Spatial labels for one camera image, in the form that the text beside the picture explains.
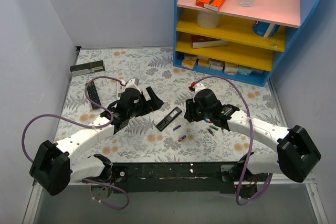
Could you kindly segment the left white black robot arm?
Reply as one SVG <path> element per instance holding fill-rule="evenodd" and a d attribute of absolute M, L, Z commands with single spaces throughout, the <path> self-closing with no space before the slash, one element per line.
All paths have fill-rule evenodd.
<path fill-rule="evenodd" d="M 107 182 L 112 177 L 112 162 L 101 154 L 85 160 L 79 156 L 111 137 L 128 125 L 131 118 L 147 115 L 162 107 L 151 87 L 146 88 L 150 99 L 135 88 L 126 88 L 119 100 L 110 103 L 87 128 L 72 136 L 52 143 L 44 141 L 34 158 L 30 175 L 47 192 L 54 196 L 62 192 L 70 182 L 91 178 L 96 182 Z"/>

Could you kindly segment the slim black remote control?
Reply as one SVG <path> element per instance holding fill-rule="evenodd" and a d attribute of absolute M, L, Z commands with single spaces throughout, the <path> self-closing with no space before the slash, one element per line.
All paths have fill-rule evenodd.
<path fill-rule="evenodd" d="M 174 121 L 182 110 L 179 107 L 175 107 L 168 115 L 166 115 L 155 127 L 162 132 L 172 121 Z"/>

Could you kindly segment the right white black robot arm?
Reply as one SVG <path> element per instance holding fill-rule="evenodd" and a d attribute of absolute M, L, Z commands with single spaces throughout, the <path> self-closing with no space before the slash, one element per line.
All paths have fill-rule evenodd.
<path fill-rule="evenodd" d="M 211 89 L 198 91 L 186 100 L 184 117 L 190 123 L 209 119 L 222 130 L 252 137 L 272 150 L 266 154 L 245 154 L 228 171 L 231 177 L 248 181 L 258 174 L 283 174 L 301 183 L 321 159 L 305 128 L 296 125 L 290 129 L 252 119 L 236 106 L 221 104 Z"/>

